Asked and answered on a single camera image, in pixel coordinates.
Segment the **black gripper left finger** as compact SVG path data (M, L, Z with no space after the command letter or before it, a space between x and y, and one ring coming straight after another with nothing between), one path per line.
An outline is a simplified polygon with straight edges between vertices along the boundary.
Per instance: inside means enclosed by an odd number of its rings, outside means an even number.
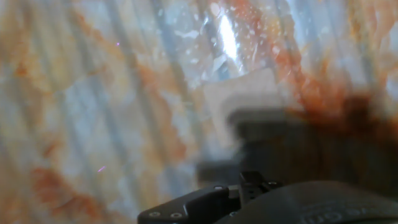
M265 192L264 178L258 171L242 171L239 173L239 199L241 206L256 199Z

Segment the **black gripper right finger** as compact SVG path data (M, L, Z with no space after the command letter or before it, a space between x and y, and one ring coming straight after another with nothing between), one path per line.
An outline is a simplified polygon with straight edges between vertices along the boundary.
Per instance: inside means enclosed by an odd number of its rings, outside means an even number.
M279 187L282 187L283 184L281 182L276 182L276 181L265 181L262 183L262 187L264 188L265 191L271 191L274 189L278 189Z

